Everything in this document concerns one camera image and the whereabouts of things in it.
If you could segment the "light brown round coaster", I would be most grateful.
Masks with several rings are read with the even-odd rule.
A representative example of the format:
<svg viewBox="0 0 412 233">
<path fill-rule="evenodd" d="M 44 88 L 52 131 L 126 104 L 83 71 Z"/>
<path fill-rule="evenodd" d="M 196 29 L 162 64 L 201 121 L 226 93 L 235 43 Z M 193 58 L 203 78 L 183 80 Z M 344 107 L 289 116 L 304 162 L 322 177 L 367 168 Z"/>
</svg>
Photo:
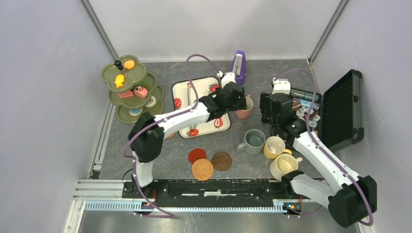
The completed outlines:
<svg viewBox="0 0 412 233">
<path fill-rule="evenodd" d="M 173 138 L 175 136 L 175 133 L 172 133 L 172 134 L 170 134 L 168 137 L 167 137 L 167 139 L 171 139 L 171 138 Z"/>
</svg>

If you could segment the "white chocolate drizzle donut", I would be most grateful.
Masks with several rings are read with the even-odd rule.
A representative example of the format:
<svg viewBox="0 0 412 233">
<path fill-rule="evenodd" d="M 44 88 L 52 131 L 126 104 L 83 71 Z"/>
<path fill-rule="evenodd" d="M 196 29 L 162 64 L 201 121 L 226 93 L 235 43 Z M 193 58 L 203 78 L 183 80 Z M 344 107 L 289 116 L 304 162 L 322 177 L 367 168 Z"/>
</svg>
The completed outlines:
<svg viewBox="0 0 412 233">
<path fill-rule="evenodd" d="M 145 105 L 146 108 L 152 108 L 157 104 L 157 98 L 155 96 L 151 96 L 150 101 Z"/>
</svg>

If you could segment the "green white cake slice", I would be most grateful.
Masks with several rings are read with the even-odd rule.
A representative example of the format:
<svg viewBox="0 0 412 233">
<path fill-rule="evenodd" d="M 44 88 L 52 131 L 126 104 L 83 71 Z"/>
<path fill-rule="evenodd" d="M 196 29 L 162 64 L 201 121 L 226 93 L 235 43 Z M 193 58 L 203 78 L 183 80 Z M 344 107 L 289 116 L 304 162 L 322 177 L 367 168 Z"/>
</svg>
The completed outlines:
<svg viewBox="0 0 412 233">
<path fill-rule="evenodd" d="M 140 86 L 147 86 L 148 84 L 147 84 L 146 81 L 142 81 L 142 82 L 140 82 L 138 85 L 140 85 Z"/>
</svg>

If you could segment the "blue frosted donut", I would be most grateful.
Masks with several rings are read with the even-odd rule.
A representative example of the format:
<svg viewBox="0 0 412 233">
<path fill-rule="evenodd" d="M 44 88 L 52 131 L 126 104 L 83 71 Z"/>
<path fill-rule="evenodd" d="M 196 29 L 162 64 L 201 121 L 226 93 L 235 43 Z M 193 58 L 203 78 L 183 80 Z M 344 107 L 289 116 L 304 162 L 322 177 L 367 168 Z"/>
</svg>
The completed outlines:
<svg viewBox="0 0 412 233">
<path fill-rule="evenodd" d="M 143 109 L 142 108 L 138 108 L 138 109 L 129 109 L 129 114 L 131 115 L 131 116 L 134 116 L 134 117 L 136 117 L 136 116 L 139 116 L 140 114 L 142 114 L 142 112 L 143 112 Z"/>
</svg>

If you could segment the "round orange biscuit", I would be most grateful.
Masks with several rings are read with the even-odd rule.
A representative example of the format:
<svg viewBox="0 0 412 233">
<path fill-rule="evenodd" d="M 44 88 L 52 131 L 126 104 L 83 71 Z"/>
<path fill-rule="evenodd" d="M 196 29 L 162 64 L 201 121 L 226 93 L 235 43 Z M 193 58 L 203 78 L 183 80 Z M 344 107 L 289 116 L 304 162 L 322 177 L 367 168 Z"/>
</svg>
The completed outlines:
<svg viewBox="0 0 412 233">
<path fill-rule="evenodd" d="M 127 60 L 124 62 L 124 68 L 127 70 L 131 70 L 135 67 L 136 63 L 134 60 Z"/>
</svg>

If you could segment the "pink cake slice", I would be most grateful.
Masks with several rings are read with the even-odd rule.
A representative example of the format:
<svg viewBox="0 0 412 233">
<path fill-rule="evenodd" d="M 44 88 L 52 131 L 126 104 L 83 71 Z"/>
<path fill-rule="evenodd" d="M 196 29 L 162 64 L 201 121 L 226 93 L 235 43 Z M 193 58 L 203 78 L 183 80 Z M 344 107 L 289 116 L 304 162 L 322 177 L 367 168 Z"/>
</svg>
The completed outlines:
<svg viewBox="0 0 412 233">
<path fill-rule="evenodd" d="M 123 93 L 118 93 L 117 95 L 120 99 L 130 98 L 130 97 L 135 96 L 132 91 L 126 91 L 126 92 L 123 92 Z"/>
</svg>

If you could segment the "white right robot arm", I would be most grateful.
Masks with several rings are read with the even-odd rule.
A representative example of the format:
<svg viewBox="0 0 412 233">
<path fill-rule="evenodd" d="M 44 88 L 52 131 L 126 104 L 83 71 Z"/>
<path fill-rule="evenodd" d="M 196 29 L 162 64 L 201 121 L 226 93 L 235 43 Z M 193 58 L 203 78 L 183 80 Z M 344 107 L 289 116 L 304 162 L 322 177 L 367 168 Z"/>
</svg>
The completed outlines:
<svg viewBox="0 0 412 233">
<path fill-rule="evenodd" d="M 357 222 L 373 225 L 373 213 L 377 210 L 376 181 L 350 169 L 321 142 L 308 120 L 294 114 L 290 94 L 261 93 L 259 109 L 262 122 L 271 124 L 276 138 L 303 155 L 325 179 L 323 183 L 300 171 L 301 158 L 278 155 L 271 164 L 271 174 L 282 181 L 282 195 L 287 198 L 302 195 L 316 201 L 344 228 Z"/>
</svg>

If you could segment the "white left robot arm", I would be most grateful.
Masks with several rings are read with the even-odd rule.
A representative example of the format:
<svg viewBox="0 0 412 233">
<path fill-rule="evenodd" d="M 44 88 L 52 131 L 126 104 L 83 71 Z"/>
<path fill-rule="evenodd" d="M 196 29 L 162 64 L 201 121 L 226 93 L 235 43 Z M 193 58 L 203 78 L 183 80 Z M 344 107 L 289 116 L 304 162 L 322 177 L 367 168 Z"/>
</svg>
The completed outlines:
<svg viewBox="0 0 412 233">
<path fill-rule="evenodd" d="M 244 110 L 246 106 L 243 86 L 229 82 L 185 108 L 155 116 L 148 112 L 141 114 L 128 135 L 126 146 L 134 159 L 135 193 L 141 198 L 151 195 L 153 162 L 161 154 L 165 138 L 189 126 L 214 121 L 228 112 Z"/>
</svg>

